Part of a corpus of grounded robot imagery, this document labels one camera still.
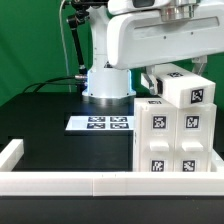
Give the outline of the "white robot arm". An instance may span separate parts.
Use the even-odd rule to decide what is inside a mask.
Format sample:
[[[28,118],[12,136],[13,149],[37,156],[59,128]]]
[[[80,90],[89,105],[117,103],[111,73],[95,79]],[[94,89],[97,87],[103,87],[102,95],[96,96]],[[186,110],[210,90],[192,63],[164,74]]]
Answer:
[[[108,9],[112,67],[146,68],[151,93],[178,108],[213,101],[215,84],[197,74],[224,52],[224,0],[109,0]]]

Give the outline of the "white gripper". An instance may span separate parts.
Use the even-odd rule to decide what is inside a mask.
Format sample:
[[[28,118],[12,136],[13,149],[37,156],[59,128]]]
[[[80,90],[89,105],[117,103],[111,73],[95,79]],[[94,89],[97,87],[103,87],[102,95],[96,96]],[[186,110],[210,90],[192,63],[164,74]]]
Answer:
[[[107,54],[117,69],[145,67],[141,85],[151,95],[163,92],[155,67],[192,59],[192,72],[201,76],[207,56],[224,51],[224,10],[199,10],[189,20],[163,22],[158,11],[112,18],[107,29]]]

